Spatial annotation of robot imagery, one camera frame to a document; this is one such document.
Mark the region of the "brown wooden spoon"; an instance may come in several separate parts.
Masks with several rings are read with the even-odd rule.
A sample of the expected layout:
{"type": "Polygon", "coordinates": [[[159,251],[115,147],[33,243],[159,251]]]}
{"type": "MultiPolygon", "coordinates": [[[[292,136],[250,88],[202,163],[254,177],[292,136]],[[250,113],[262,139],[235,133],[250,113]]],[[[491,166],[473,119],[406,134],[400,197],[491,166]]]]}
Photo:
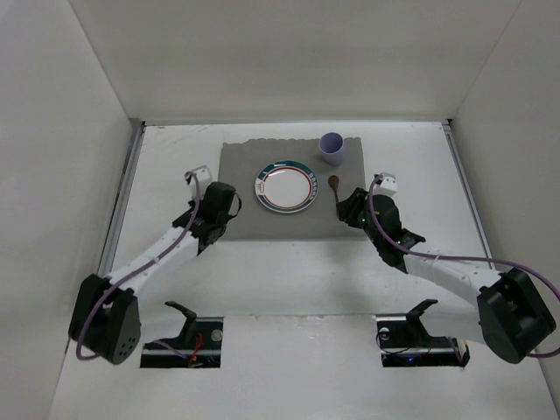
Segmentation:
{"type": "Polygon", "coordinates": [[[328,185],[330,186],[330,188],[333,191],[334,194],[334,198],[335,198],[335,208],[336,208],[336,214],[337,216],[340,216],[340,199],[339,199],[339,194],[338,194],[338,189],[339,189],[339,184],[340,184],[340,180],[336,175],[331,175],[328,179],[328,185]]]}

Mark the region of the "purple plastic cup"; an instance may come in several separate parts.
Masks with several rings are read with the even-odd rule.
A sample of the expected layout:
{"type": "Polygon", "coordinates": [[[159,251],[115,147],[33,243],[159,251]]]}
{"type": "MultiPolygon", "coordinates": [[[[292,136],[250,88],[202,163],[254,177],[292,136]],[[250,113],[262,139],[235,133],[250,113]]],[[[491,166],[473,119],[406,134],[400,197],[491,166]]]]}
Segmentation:
{"type": "Polygon", "coordinates": [[[323,159],[332,166],[340,166],[345,159],[344,138],[335,132],[324,134],[318,142],[323,159]]]}

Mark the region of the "grey cloth napkin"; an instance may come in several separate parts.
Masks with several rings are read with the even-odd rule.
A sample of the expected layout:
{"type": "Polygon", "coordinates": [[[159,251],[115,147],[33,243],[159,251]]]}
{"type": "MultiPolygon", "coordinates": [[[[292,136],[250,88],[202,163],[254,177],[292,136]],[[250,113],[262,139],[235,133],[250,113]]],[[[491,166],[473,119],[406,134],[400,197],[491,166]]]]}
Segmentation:
{"type": "Polygon", "coordinates": [[[364,154],[361,139],[344,139],[341,165],[328,164],[314,139],[249,139],[244,143],[224,143],[220,153],[219,181],[233,186],[241,197],[241,211],[227,225],[229,241],[305,241],[350,238],[359,232],[336,216],[335,198],[327,180],[339,178],[338,194],[348,198],[355,188],[365,186],[364,154]],[[290,160],[309,167],[318,178],[315,200],[304,210],[281,214],[267,209],[255,193],[259,173],[276,161],[290,160]]]}

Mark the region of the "white plate with green rim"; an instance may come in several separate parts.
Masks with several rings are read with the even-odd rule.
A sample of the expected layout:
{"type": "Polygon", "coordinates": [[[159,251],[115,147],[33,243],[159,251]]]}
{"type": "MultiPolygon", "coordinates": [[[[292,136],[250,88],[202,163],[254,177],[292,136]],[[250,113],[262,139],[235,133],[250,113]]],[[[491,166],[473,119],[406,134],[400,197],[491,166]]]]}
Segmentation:
{"type": "Polygon", "coordinates": [[[265,166],[255,179],[255,196],[268,210],[279,214],[304,211],[316,199],[318,178],[307,165],[293,160],[265,166]]]}

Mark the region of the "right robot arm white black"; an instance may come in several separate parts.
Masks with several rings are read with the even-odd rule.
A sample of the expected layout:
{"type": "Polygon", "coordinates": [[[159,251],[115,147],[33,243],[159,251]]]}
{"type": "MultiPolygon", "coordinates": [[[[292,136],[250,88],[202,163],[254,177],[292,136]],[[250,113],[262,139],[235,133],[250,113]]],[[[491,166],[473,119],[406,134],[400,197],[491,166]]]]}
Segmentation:
{"type": "Polygon", "coordinates": [[[424,300],[407,314],[419,333],[479,342],[500,359],[518,364],[536,357],[536,348],[556,330],[530,269],[511,263],[508,271],[498,271],[488,268],[483,257],[431,251],[422,236],[403,227],[387,195],[357,188],[337,201],[336,208],[339,220],[363,231],[389,267],[428,280],[471,305],[469,311],[437,313],[427,311],[437,300],[424,300]]]}

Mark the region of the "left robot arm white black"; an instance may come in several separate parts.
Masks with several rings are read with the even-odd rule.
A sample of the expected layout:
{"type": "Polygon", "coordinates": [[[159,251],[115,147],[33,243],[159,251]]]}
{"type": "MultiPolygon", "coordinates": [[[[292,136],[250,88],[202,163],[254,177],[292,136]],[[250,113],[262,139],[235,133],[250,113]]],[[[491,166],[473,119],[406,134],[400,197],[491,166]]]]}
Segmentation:
{"type": "Polygon", "coordinates": [[[106,276],[84,279],[68,329],[76,358],[119,365],[145,344],[159,345],[180,358],[189,346],[199,347],[196,313],[171,298],[163,302],[166,313],[156,313],[148,307],[148,296],[226,233],[234,218],[231,207],[241,202],[229,184],[197,186],[189,209],[139,257],[106,276]]]}

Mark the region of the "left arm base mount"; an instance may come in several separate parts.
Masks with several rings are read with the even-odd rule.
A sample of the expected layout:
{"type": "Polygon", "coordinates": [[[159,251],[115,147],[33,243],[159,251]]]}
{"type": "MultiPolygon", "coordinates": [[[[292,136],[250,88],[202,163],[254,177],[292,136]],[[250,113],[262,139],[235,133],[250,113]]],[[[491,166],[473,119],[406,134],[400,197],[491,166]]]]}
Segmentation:
{"type": "Polygon", "coordinates": [[[140,368],[219,368],[224,318],[199,317],[174,301],[164,304],[168,314],[149,324],[140,368]]]}

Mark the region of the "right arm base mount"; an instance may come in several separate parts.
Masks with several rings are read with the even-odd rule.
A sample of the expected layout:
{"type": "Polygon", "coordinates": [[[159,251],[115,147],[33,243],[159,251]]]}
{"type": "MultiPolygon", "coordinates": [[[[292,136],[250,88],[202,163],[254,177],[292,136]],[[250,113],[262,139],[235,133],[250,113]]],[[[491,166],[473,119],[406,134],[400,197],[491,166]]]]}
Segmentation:
{"type": "Polygon", "coordinates": [[[465,340],[429,335],[423,323],[436,299],[425,299],[408,312],[375,317],[375,343],[384,368],[465,368],[471,359],[465,340]]]}

